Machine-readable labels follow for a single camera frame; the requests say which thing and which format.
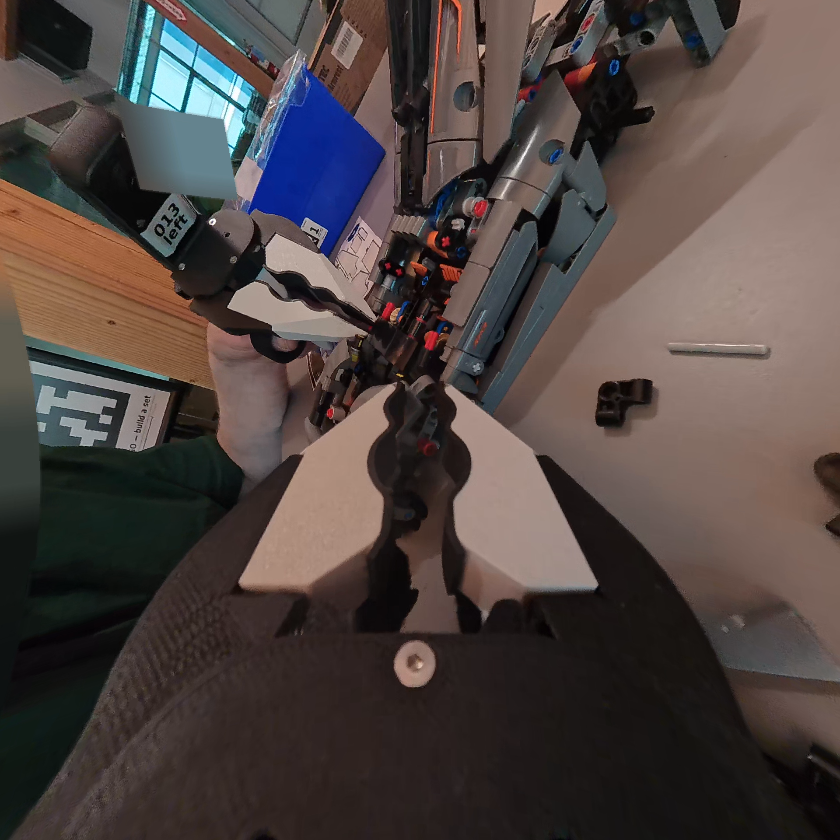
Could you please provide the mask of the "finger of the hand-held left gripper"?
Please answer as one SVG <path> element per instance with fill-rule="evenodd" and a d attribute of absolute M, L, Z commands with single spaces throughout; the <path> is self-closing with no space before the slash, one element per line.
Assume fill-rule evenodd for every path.
<path fill-rule="evenodd" d="M 364 295 L 327 257 L 281 234 L 274 234 L 265 247 L 261 282 L 281 301 L 300 303 L 312 312 L 344 322 L 376 319 Z"/>
<path fill-rule="evenodd" d="M 330 311 L 314 311 L 301 301 L 281 300 L 260 281 L 237 290 L 227 308 L 268 324 L 284 340 L 338 342 L 364 334 Z"/>

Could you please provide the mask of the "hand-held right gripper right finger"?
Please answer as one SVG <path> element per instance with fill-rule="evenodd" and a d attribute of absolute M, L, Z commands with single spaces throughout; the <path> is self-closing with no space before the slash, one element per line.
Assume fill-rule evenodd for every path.
<path fill-rule="evenodd" d="M 452 385 L 441 386 L 442 538 L 458 627 L 501 602 L 594 593 L 598 582 L 534 451 Z"/>

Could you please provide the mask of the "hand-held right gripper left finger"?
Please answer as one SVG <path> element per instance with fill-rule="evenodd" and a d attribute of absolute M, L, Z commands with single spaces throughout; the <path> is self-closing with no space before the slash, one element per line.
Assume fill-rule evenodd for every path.
<path fill-rule="evenodd" d="M 397 540 L 415 530 L 404 385 L 386 385 L 301 454 L 238 586 L 329 605 L 361 632 L 397 632 L 415 605 Z"/>

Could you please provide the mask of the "grey lego piece red pin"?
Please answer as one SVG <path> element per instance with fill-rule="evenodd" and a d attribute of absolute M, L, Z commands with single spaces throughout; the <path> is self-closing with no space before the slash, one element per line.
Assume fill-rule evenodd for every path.
<path fill-rule="evenodd" d="M 441 452 L 438 383 L 424 374 L 406 389 L 402 423 L 395 434 L 392 518 L 399 535 L 420 529 L 434 495 L 447 484 Z"/>

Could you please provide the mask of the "large grey lego car model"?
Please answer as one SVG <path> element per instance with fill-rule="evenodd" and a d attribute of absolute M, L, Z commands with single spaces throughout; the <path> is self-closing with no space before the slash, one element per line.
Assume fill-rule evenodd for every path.
<path fill-rule="evenodd" d="M 451 385 L 488 413 L 612 230 L 601 164 L 648 123 L 627 62 L 667 23 L 711 63 L 740 2 L 385 2 L 394 215 L 368 338 L 311 373 L 309 442 L 393 382 Z"/>

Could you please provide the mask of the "person's left forearm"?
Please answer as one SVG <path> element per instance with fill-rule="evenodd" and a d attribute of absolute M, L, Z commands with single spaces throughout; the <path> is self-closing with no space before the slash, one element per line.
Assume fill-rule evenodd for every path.
<path fill-rule="evenodd" d="M 40 467 L 37 548 L 2 692 L 2 838 L 78 741 L 145 607 L 245 486 L 210 436 L 138 454 L 41 445 Z"/>

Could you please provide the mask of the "black lego connector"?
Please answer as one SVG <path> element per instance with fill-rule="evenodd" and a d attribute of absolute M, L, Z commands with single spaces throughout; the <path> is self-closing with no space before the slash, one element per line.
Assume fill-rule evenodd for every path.
<path fill-rule="evenodd" d="M 621 428 L 631 407 L 650 405 L 653 397 L 654 384 L 649 379 L 604 382 L 596 396 L 595 424 L 601 428 Z"/>

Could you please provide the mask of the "white lego rod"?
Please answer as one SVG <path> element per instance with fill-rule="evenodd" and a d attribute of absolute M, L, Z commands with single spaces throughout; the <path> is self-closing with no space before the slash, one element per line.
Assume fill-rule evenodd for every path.
<path fill-rule="evenodd" d="M 771 347 L 754 343 L 693 343 L 671 342 L 666 344 L 670 354 L 722 356 L 728 358 L 760 358 L 770 355 Z"/>

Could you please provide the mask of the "dark lego piece grey axle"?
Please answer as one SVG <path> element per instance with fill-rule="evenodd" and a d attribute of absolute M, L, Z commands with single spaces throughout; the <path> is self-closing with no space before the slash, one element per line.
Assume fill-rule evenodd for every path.
<path fill-rule="evenodd" d="M 839 453 L 825 454 L 815 459 L 814 475 L 839 506 Z M 839 512 L 825 525 L 827 531 L 839 538 Z"/>

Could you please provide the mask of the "black lego piece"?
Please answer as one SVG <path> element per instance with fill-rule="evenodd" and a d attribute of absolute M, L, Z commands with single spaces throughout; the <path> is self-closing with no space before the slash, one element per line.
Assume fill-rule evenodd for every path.
<path fill-rule="evenodd" d="M 823 746 L 812 743 L 803 765 L 794 769 L 784 762 L 763 755 L 773 776 L 809 812 L 829 818 L 839 809 L 839 758 Z"/>

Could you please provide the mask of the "printed instruction sheet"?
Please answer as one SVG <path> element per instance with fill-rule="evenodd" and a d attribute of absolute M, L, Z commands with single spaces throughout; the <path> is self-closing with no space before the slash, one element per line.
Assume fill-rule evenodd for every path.
<path fill-rule="evenodd" d="M 380 259 L 382 239 L 361 216 L 357 216 L 340 244 L 333 264 L 343 277 L 357 288 L 371 288 Z"/>

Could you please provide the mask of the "blue box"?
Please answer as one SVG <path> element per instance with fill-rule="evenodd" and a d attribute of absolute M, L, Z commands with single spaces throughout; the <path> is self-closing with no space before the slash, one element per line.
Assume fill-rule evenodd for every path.
<path fill-rule="evenodd" d="M 286 116 L 266 168 L 248 151 L 235 182 L 241 209 L 290 220 L 330 256 L 385 151 L 309 74 L 308 97 Z"/>

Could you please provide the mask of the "black white marker sign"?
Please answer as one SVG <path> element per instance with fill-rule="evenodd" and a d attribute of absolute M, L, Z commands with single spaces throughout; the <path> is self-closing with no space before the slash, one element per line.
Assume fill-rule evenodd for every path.
<path fill-rule="evenodd" d="M 38 441 L 141 452 L 167 440 L 186 386 L 27 348 Z"/>

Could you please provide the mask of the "cardboard box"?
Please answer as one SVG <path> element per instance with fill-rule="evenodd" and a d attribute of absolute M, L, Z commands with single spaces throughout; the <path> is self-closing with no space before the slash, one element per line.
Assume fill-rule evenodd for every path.
<path fill-rule="evenodd" d="M 355 114 L 386 51 L 385 1 L 333 2 L 308 68 Z"/>

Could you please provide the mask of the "grey flat piece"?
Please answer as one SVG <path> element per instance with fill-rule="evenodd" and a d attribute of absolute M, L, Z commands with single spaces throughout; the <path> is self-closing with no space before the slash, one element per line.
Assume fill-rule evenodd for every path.
<path fill-rule="evenodd" d="M 741 613 L 697 611 L 696 618 L 725 669 L 839 683 L 838 661 L 813 626 L 787 603 Z"/>

